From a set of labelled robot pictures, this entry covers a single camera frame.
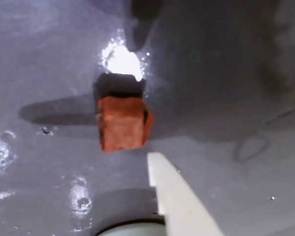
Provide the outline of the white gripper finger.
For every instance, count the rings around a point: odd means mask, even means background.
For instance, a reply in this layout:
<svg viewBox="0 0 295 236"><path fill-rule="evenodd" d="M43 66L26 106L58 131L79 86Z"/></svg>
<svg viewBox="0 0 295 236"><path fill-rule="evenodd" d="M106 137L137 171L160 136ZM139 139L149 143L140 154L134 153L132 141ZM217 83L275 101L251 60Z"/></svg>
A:
<svg viewBox="0 0 295 236"><path fill-rule="evenodd" d="M222 236L214 218L197 195L161 153L147 154L148 179L155 189L158 213L169 236Z"/></svg>

